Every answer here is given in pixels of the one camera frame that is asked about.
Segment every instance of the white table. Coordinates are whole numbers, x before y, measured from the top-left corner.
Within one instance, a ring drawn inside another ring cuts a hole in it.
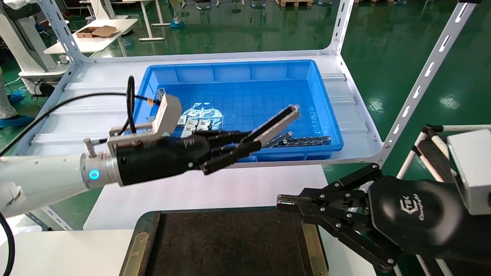
[[[116,276],[123,265],[133,230],[47,231],[15,235],[11,276]],[[0,270],[8,255],[0,246]]]
[[[118,32],[110,37],[93,37],[93,38],[78,38],[76,34],[73,34],[73,38],[77,46],[79,47],[81,53],[100,52],[105,48],[107,48],[114,40],[117,39],[119,42],[119,46],[121,47],[121,52],[123,53],[123,56],[127,56],[123,40],[121,39],[121,35],[124,32],[126,32],[128,29],[130,29],[131,26],[133,26],[136,22],[137,19],[97,19],[81,29],[89,28],[89,27],[102,27],[107,25],[107,26],[116,27]],[[44,53],[48,55],[64,54],[65,49],[62,43],[58,42],[53,46],[44,50]]]
[[[104,187],[84,225],[91,229],[134,229],[145,213],[159,210],[275,206],[278,194],[300,194],[327,185],[321,165],[201,171],[120,187]],[[373,266],[320,229],[330,276],[376,276]]]
[[[148,37],[147,38],[140,38],[139,41],[165,40],[165,37],[153,37],[152,29],[150,28],[150,22],[148,21],[147,10],[145,9],[145,3],[143,3],[144,1],[148,1],[148,0],[123,0],[123,2],[140,2],[141,10],[143,12],[143,19],[145,20],[145,25],[147,26]],[[159,22],[153,23],[151,26],[152,27],[164,27],[164,26],[170,25],[170,23],[164,23],[164,19],[162,18],[162,12],[160,11],[159,0],[154,0],[154,1],[155,1],[155,6],[157,6],[157,15],[159,16]]]

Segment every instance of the white table leg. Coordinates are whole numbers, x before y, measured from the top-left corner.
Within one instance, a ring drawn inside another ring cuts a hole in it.
[[[148,22],[147,10],[145,9],[145,4],[143,1],[140,2],[141,10],[143,11],[143,19],[145,20],[145,25],[147,26],[148,38],[140,38],[139,41],[156,41],[156,40],[164,40],[163,37],[153,37],[152,29],[150,28],[150,23]]]
[[[126,48],[124,47],[124,41],[121,38],[121,36],[118,37],[118,43],[119,43],[119,47],[121,48],[121,53],[123,54],[124,57],[127,57],[128,54],[126,53]]]
[[[159,16],[159,22],[160,23],[153,23],[152,27],[162,27],[162,26],[169,26],[170,23],[164,23],[164,20],[162,18],[162,11],[160,11],[160,4],[159,0],[155,0],[155,6],[157,6],[157,15]]]

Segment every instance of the green epoxy floor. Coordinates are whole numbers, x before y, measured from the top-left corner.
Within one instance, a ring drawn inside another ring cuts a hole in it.
[[[147,37],[139,6],[116,9],[118,15],[139,18],[133,35],[124,38],[128,55],[180,55],[223,52],[282,51],[322,49],[329,45],[339,0],[333,5],[280,8],[274,1],[254,1],[264,9],[221,2],[213,3],[210,11],[198,11],[188,2],[183,11],[187,26],[182,30],[152,28],[154,36],[166,37],[163,42],[138,42]],[[170,22],[171,11],[161,0],[164,21]],[[385,137],[399,113],[414,81],[419,75],[434,43],[438,39],[455,0],[434,0],[425,7],[424,0],[407,3],[355,4],[343,46],[342,56],[372,115],[379,133]],[[157,22],[156,8],[147,5],[151,22]],[[72,28],[84,26],[84,21],[72,19]],[[447,59],[438,71],[427,93],[384,165],[385,174],[396,174],[421,127],[431,124],[490,123],[491,93],[491,2],[484,1],[473,13]],[[121,56],[117,42],[96,57]],[[7,82],[16,79],[15,63],[2,64]],[[24,114],[36,114],[39,109],[20,103]],[[0,146],[12,139],[18,130],[0,131]],[[360,164],[325,166],[332,182]],[[430,178],[422,164],[412,164],[407,179]],[[82,228],[100,190],[81,194],[55,206],[75,228]],[[401,262],[410,275],[422,273],[414,269],[415,259]]]

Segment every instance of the blue storage tray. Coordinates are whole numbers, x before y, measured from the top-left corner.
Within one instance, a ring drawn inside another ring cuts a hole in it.
[[[312,60],[152,65],[138,95],[156,91],[181,101],[189,118],[212,121],[213,130],[250,131],[289,104],[300,105],[290,124],[294,138],[330,136],[329,145],[264,148],[240,162],[324,160],[343,148],[343,139],[317,65]],[[158,106],[137,100],[135,123],[146,123]],[[182,129],[172,134],[180,137]]]

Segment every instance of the white metal shelf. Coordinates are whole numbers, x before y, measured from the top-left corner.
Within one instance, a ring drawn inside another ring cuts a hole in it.
[[[76,95],[93,92],[124,92],[129,75],[141,83],[146,68],[154,64],[183,64],[204,62],[237,62],[260,60],[311,59],[317,63],[323,77],[336,119],[341,129],[344,147],[329,160],[276,163],[239,163],[235,167],[290,166],[309,164],[377,162],[383,165],[397,139],[403,132],[426,88],[452,47],[476,4],[458,3],[444,28],[425,67],[416,80],[385,142],[363,102],[358,88],[341,56],[341,48],[354,0],[340,0],[331,44],[323,50],[225,53],[204,55],[164,55],[90,59],[80,53],[78,46],[55,2],[38,0],[53,30],[58,34],[66,54],[72,61],[67,73],[56,87],[40,113],[57,102]],[[28,132],[19,142],[14,154],[52,155],[84,151],[86,137],[102,138],[112,126],[126,119],[124,97],[87,98],[59,109]]]

